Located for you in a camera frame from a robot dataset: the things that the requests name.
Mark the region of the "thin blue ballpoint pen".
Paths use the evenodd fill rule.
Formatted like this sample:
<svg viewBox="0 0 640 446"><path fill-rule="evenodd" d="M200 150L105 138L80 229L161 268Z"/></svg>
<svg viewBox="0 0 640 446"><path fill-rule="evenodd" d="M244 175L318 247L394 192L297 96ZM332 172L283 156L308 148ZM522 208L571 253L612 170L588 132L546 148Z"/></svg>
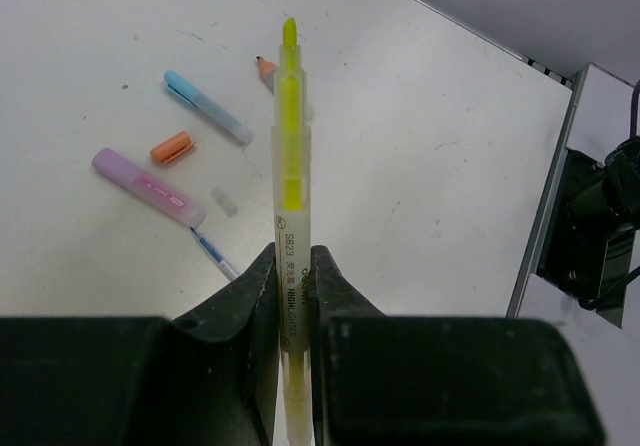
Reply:
<svg viewBox="0 0 640 446"><path fill-rule="evenodd" d="M224 257L224 255L215 247L204 235L202 235L195 228L190 229L196 242L200 245L203 251L211 258L216 264L222 274L229 280L234 281L240 276L239 271Z"/></svg>

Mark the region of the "pink highlighter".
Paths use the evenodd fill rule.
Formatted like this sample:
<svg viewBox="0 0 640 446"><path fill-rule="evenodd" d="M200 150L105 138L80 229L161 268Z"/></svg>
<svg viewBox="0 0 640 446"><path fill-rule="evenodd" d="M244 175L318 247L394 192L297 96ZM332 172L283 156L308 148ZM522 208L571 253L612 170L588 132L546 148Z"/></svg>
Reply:
<svg viewBox="0 0 640 446"><path fill-rule="evenodd" d="M103 177L183 226L197 229L206 218L204 208L194 200L112 149L100 150L92 159L92 166Z"/></svg>

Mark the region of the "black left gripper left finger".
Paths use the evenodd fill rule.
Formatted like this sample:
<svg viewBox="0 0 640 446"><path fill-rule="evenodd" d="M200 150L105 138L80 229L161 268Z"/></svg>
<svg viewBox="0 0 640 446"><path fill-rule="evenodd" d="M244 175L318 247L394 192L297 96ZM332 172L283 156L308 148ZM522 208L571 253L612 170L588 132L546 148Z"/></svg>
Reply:
<svg viewBox="0 0 640 446"><path fill-rule="evenodd" d="M269 445L278 386L275 248L173 320L176 445Z"/></svg>

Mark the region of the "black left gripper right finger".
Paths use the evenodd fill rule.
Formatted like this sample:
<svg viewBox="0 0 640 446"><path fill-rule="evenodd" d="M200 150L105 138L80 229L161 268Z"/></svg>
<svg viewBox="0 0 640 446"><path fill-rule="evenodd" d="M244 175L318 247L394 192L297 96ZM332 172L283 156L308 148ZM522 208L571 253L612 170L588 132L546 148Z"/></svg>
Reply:
<svg viewBox="0 0 640 446"><path fill-rule="evenodd" d="M317 445L393 445L393 320L312 248L312 421Z"/></svg>

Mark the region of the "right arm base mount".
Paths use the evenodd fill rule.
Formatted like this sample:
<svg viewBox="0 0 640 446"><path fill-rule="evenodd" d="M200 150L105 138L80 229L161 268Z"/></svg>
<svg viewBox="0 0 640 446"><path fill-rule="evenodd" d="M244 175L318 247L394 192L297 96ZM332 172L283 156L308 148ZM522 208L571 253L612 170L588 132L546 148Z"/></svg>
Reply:
<svg viewBox="0 0 640 446"><path fill-rule="evenodd" d="M551 213L537 274L615 326L639 230L639 139L622 142L599 162L571 150Z"/></svg>

